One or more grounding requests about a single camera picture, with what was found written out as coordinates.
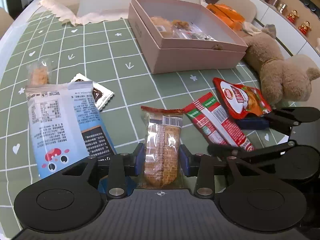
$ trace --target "blue snack package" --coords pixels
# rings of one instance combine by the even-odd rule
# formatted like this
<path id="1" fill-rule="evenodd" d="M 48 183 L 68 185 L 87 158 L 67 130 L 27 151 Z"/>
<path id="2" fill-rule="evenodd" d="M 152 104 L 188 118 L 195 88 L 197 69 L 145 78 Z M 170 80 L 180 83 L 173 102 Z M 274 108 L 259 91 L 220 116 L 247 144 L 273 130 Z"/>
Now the blue snack package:
<path id="1" fill-rule="evenodd" d="M 92 82 L 27 87 L 30 137 L 41 178 L 89 155 L 115 154 L 95 107 Z"/>

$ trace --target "open box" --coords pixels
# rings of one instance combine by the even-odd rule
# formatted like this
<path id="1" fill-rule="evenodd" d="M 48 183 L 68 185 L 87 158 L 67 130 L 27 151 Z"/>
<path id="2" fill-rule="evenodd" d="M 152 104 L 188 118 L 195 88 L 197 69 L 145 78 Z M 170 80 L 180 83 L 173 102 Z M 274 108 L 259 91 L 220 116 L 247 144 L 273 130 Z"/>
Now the open box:
<path id="1" fill-rule="evenodd" d="M 217 41 L 163 38 L 150 17 L 192 22 Z M 199 4 L 180 0 L 131 0 L 129 23 L 152 73 L 234 68 L 247 49 L 224 22 Z"/>

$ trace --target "red pouch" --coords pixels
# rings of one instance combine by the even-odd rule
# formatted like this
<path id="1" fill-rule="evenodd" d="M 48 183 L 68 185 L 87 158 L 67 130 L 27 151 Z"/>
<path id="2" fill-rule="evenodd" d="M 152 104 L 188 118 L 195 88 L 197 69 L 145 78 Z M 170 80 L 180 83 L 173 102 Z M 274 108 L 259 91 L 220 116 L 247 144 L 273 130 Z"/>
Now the red pouch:
<path id="1" fill-rule="evenodd" d="M 247 151 L 254 150 L 249 139 L 236 123 L 228 118 L 228 114 L 211 92 L 183 110 L 208 142 L 230 144 Z"/>
<path id="2" fill-rule="evenodd" d="M 272 111 L 257 88 L 231 84 L 221 78 L 214 78 L 213 83 L 234 119 L 244 119 L 249 113 L 261 116 Z"/>

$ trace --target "table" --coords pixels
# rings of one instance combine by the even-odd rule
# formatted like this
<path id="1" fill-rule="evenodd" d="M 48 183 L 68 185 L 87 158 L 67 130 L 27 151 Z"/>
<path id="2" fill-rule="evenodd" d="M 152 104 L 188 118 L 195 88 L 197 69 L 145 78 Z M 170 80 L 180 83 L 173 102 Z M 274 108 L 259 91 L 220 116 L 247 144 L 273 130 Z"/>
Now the table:
<path id="1" fill-rule="evenodd" d="M 150 74 L 126 19 L 73 27 L 49 11 L 33 15 L 0 84 L 0 223 L 9 238 L 21 230 L 13 211 L 15 197 L 39 180 L 24 88 L 27 66 L 44 58 L 51 61 L 51 83 L 70 82 L 82 73 L 115 93 L 100 114 L 117 153 L 131 153 L 143 142 L 141 105 L 183 108 L 209 91 L 216 94 L 213 77 L 259 87 L 243 62 L 234 69 Z M 256 148 L 274 145 L 284 137 L 270 129 L 244 132 Z M 186 116 L 181 140 L 193 154 L 206 153 L 207 142 Z"/>

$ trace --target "metal screw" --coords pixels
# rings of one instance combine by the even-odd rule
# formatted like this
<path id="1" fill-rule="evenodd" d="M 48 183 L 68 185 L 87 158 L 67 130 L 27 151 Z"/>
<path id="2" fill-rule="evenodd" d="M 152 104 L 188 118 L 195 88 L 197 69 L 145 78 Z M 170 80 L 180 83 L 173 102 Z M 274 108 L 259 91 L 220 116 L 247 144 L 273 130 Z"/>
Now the metal screw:
<path id="1" fill-rule="evenodd" d="M 212 194 L 212 189 L 210 188 L 207 188 L 207 187 L 201 187 L 197 190 L 198 194 L 199 195 L 202 195 L 202 196 L 209 196 Z"/>
<path id="2" fill-rule="evenodd" d="M 119 187 L 114 187 L 111 190 L 109 190 L 109 194 L 113 196 L 120 196 L 124 193 L 124 190 Z"/>
<path id="3" fill-rule="evenodd" d="M 232 151 L 231 151 L 231 154 L 232 154 L 233 156 L 237 156 L 237 155 L 238 155 L 238 150 L 232 150 Z"/>

